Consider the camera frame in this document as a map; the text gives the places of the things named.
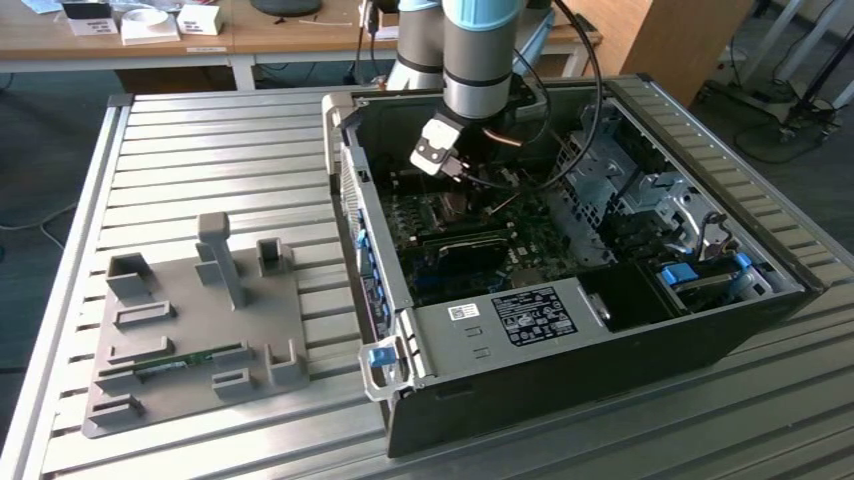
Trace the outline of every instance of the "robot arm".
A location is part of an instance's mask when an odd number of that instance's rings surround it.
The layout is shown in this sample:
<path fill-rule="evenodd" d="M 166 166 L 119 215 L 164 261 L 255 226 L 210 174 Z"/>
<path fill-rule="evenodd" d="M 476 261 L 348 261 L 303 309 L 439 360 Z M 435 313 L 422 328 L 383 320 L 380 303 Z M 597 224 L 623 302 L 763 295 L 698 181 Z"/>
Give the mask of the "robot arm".
<path fill-rule="evenodd" d="M 443 108 L 427 122 L 410 157 L 430 175 L 459 175 L 463 165 L 454 158 L 454 145 L 471 124 L 487 123 L 507 106 L 514 50 L 523 50 L 531 61 L 542 51 L 554 24 L 550 1 L 528 2 L 527 10 L 524 3 L 400 1 L 398 62 L 388 88 L 444 87 Z"/>

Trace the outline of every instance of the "wooden cabinet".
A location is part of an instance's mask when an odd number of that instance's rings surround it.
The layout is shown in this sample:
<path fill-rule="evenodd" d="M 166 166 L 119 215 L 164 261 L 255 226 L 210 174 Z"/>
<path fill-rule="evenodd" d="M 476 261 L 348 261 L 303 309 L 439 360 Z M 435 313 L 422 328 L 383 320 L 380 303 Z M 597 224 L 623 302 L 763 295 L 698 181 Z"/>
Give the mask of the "wooden cabinet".
<path fill-rule="evenodd" d="M 602 33 L 603 73 L 649 73 L 683 105 L 711 75 L 753 5 L 753 0 L 564 1 Z"/>

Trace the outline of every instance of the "motherboard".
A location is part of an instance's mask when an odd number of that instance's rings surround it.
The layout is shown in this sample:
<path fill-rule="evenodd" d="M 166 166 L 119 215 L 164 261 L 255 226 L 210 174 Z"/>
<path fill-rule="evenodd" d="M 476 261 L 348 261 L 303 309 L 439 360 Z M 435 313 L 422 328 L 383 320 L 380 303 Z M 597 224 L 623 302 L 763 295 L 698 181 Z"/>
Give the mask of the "motherboard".
<path fill-rule="evenodd" d="M 391 195 L 383 210 L 416 306 L 536 285 L 578 270 L 568 239 L 536 196 L 508 196 L 503 206 L 475 213 L 462 194 Z"/>

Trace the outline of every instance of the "white label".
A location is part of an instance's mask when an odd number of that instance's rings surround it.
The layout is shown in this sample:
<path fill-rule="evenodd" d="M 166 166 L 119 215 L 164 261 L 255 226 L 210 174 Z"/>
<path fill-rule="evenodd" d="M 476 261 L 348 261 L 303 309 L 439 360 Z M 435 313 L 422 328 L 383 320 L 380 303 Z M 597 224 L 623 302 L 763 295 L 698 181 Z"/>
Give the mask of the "white label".
<path fill-rule="evenodd" d="M 451 315 L 451 320 L 458 321 L 479 316 L 480 311 L 478 310 L 478 305 L 470 303 L 467 305 L 458 305 L 456 307 L 448 308 L 448 314 Z"/>
<path fill-rule="evenodd" d="M 224 52 L 226 47 L 188 47 L 187 53 Z"/>

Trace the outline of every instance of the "product label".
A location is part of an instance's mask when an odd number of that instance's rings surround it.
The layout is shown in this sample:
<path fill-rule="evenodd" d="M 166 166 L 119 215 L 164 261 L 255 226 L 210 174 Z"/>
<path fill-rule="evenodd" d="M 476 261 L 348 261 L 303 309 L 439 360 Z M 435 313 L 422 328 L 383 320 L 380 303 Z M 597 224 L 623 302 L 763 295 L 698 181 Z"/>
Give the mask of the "product label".
<path fill-rule="evenodd" d="M 516 347 L 578 332 L 552 287 L 494 298 L 492 305 Z"/>
<path fill-rule="evenodd" d="M 480 315 L 480 311 L 478 310 L 478 305 L 470 303 L 467 305 L 458 305 L 448 308 L 448 315 L 451 316 L 451 320 L 458 321 L 466 318 L 478 317 Z"/>

